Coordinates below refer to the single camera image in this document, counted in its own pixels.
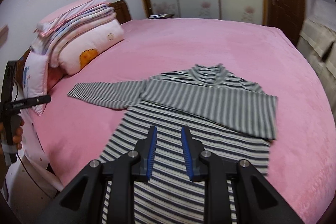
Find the person's left hand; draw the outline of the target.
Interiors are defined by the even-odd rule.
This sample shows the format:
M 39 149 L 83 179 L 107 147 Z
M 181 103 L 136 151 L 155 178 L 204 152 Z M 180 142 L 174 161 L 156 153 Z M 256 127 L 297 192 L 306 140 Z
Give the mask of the person's left hand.
M 20 126 L 15 130 L 15 135 L 13 136 L 13 143 L 16 145 L 17 150 L 22 149 L 22 135 L 23 135 L 23 125 L 25 124 L 24 120 L 21 118 Z M 4 131 L 3 123 L 0 123 L 1 132 Z

